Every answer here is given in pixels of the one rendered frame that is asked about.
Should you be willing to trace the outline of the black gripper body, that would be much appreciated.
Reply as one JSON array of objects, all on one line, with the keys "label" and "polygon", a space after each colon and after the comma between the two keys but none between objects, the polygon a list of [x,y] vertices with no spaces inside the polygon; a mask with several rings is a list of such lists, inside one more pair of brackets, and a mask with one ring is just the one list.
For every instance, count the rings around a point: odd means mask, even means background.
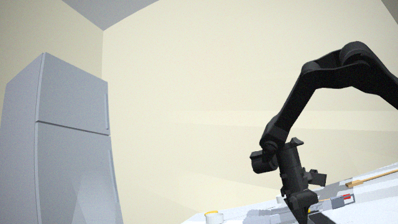
[{"label": "black gripper body", "polygon": [[318,195],[303,185],[304,168],[301,164],[280,171],[282,179],[281,196],[287,198],[291,210],[303,208],[318,203]]}]

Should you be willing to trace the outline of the grey cylinder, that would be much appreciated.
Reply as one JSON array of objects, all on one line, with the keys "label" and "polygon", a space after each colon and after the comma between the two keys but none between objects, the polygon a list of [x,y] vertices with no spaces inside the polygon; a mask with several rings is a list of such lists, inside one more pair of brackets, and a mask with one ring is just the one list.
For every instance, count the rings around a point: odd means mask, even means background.
[{"label": "grey cylinder", "polygon": [[286,195],[285,195],[285,197],[282,197],[281,194],[276,195],[277,203],[278,203],[278,204],[280,204],[280,203],[285,203],[285,201],[283,200],[284,198],[286,198]]}]

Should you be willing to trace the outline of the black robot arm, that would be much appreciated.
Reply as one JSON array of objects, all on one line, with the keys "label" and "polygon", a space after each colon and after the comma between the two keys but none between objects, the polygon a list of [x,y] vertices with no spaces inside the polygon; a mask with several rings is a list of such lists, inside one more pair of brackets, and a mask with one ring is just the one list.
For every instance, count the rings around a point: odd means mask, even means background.
[{"label": "black robot arm", "polygon": [[[292,138],[285,143],[291,127],[316,89],[342,89],[352,86],[364,93],[379,95],[398,110],[398,78],[375,53],[360,41],[305,63],[280,112],[266,125],[259,145],[249,158],[257,174],[300,165],[297,146],[304,142]],[[303,185],[325,187],[327,174],[310,169],[303,174]]]}]

